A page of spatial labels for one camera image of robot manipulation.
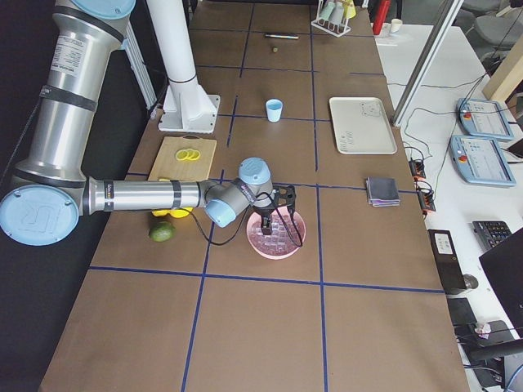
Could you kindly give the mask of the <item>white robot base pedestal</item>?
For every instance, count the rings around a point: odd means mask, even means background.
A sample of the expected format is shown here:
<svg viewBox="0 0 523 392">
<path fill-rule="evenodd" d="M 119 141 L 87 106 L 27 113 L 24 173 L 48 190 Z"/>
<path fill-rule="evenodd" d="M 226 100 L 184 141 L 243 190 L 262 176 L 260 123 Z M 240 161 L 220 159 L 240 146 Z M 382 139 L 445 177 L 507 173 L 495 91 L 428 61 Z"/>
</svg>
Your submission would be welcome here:
<svg viewBox="0 0 523 392">
<path fill-rule="evenodd" d="M 213 133 L 221 98 L 199 84 L 182 2 L 151 0 L 147 6 L 168 76 L 159 129 Z"/>
</svg>

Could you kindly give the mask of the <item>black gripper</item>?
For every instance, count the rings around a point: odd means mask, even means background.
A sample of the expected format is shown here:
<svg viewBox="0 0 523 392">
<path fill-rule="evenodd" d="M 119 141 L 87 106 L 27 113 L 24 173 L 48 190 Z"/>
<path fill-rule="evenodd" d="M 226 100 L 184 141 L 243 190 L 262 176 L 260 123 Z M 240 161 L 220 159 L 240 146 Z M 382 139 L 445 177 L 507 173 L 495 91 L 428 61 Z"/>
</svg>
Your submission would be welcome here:
<svg viewBox="0 0 523 392">
<path fill-rule="evenodd" d="M 267 205 L 264 207 L 254 207 L 254 211 L 261 217 L 261 232 L 263 235 L 271 235 L 272 234 L 272 218 L 271 214 L 275 211 L 275 207 L 273 205 Z"/>
</svg>

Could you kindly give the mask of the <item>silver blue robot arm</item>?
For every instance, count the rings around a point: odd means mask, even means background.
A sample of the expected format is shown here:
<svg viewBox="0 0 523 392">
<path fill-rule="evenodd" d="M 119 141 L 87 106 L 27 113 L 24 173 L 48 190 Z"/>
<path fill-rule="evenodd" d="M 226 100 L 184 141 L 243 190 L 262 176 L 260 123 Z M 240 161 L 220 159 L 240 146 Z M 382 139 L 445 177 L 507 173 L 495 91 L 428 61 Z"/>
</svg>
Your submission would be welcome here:
<svg viewBox="0 0 523 392">
<path fill-rule="evenodd" d="M 132 1 L 59 1 L 53 13 L 60 34 L 29 156 L 17 163 L 11 190 L 1 202 L 1 227 L 18 243 L 57 243 L 82 215 L 112 211 L 202 208 L 225 227 L 248 208 L 270 234 L 277 208 L 270 169 L 247 158 L 230 185 L 212 180 L 183 182 L 96 180 L 81 170 L 110 54 L 126 37 Z"/>
</svg>

